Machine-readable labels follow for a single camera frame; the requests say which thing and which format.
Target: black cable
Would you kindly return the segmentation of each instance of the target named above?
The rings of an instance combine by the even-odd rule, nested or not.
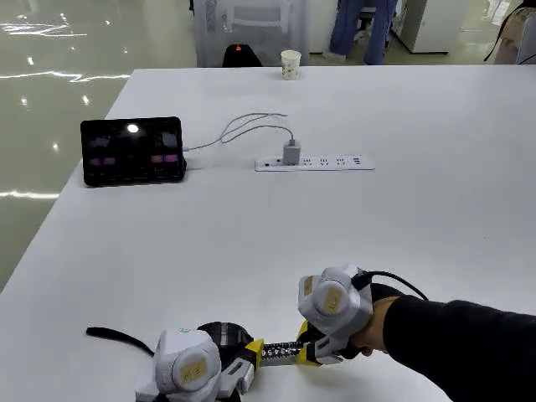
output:
[[[85,334],[89,335],[90,337],[110,339],[111,341],[128,343],[132,346],[135,346],[136,348],[141,349],[149,356],[154,356],[154,352],[145,343],[143,343],[139,339],[131,337],[130,335],[126,335],[123,332],[116,331],[115,329],[109,329],[104,327],[88,327],[85,330]]]
[[[352,278],[352,284],[355,286],[355,288],[358,291],[360,291],[361,289],[366,287],[366,285],[369,285],[372,282],[373,276],[387,276],[388,278],[394,279],[394,280],[406,285],[407,287],[409,287],[412,291],[417,293],[417,295],[419,295],[423,300],[428,300],[428,297],[426,297],[426,295],[422,291],[417,289],[415,286],[411,285],[406,279],[403,279],[398,275],[391,274],[390,272],[387,272],[387,271],[365,271],[365,272],[362,272],[362,273],[357,274],[356,276],[354,276]]]
[[[521,63],[518,63],[518,64],[525,64],[525,63],[527,63],[529,60],[533,59],[534,57],[536,57],[536,54],[533,54],[532,56],[527,57],[525,60],[523,60]]]

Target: person's legs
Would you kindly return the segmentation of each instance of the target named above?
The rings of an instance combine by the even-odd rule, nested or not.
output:
[[[353,47],[353,37],[363,5],[364,0],[339,0],[337,19],[329,46],[330,52],[348,56]]]
[[[366,64],[377,65],[384,61],[385,41],[393,22],[396,3],[397,0],[377,0],[376,2],[372,35],[364,58]]]

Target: power strip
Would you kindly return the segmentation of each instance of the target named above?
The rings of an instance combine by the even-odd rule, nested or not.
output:
[[[316,155],[300,157],[300,164],[283,165],[281,157],[265,157],[255,160],[257,172],[294,172],[301,170],[338,171],[338,170],[374,170],[374,162],[365,155],[335,155],[332,157]]]

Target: paper cup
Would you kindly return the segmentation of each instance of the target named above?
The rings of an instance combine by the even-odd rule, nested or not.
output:
[[[297,80],[301,58],[302,54],[295,50],[283,50],[281,52],[281,66],[285,80]]]

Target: person's arm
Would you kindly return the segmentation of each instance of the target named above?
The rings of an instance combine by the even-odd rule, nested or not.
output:
[[[412,296],[374,303],[353,345],[384,350],[455,402],[536,399],[536,317]]]

